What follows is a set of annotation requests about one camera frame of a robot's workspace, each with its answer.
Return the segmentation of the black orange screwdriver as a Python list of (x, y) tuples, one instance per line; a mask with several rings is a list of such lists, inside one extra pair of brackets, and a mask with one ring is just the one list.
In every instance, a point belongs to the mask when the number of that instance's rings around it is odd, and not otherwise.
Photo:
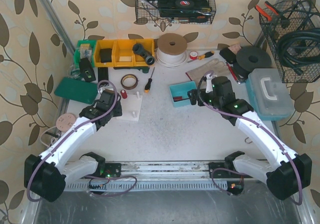
[(148, 82), (147, 82), (147, 84), (145, 85), (145, 87), (144, 87), (144, 92), (145, 93), (148, 93), (149, 91), (150, 91), (150, 88), (151, 88), (151, 83), (152, 83), (152, 77), (153, 77), (153, 74), (154, 74), (154, 70), (155, 70), (155, 68), (152, 70), (152, 73), (151, 73), (151, 76), (150, 76), (150, 78), (148, 79)]

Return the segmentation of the teal plastic spring tray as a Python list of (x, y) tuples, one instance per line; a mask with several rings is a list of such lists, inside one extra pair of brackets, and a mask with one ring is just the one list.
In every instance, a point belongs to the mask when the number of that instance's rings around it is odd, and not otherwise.
[[(171, 94), (171, 98), (173, 101), (174, 97), (182, 96), (183, 98), (189, 98), (188, 97), (188, 91), (196, 89), (196, 83), (194, 81), (188, 81), (184, 83), (179, 84), (173, 84), (169, 86), (169, 91)], [(184, 100), (180, 102), (172, 102), (174, 108), (183, 107), (190, 105), (189, 100)]]

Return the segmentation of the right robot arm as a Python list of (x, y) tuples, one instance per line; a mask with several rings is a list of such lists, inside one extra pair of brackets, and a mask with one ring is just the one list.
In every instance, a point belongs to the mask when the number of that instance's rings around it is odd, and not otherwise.
[(225, 76), (214, 77), (206, 73), (200, 83), (206, 88), (197, 87), (187, 92), (192, 105), (199, 102), (210, 110), (221, 114), (233, 126), (245, 133), (263, 153), (266, 161), (251, 158), (242, 151), (236, 151), (224, 159), (226, 171), (243, 177), (250, 176), (266, 184), (269, 191), (279, 200), (286, 200), (298, 194), (296, 205), (303, 202), (303, 189), (311, 183), (312, 160), (307, 154), (299, 155), (282, 142), (261, 121), (253, 107), (244, 99), (237, 99), (230, 80)]

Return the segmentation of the canvas work glove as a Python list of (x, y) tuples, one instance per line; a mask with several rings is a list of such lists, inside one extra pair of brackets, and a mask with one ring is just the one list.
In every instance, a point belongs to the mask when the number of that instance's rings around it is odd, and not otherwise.
[(185, 74), (191, 81), (198, 83), (201, 77), (209, 71), (213, 71), (215, 76), (227, 76), (230, 73), (227, 65), (215, 58), (202, 66), (187, 71)]

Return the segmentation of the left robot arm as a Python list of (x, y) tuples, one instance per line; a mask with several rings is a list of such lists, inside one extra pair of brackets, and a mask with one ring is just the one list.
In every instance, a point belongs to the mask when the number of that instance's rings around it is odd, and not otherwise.
[(58, 141), (40, 155), (29, 155), (24, 162), (24, 187), (48, 202), (54, 202), (66, 185), (87, 175), (102, 177), (106, 159), (89, 152), (68, 164), (83, 142), (105, 126), (113, 117), (122, 115), (121, 95), (104, 90), (93, 105), (84, 108), (75, 123)]

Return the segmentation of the red large spring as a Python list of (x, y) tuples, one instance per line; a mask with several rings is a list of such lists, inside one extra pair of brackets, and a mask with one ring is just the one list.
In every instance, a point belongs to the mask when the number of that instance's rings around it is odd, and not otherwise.
[(127, 92), (125, 90), (122, 90), (121, 92), (121, 96), (123, 99), (127, 99), (128, 95), (127, 95)]

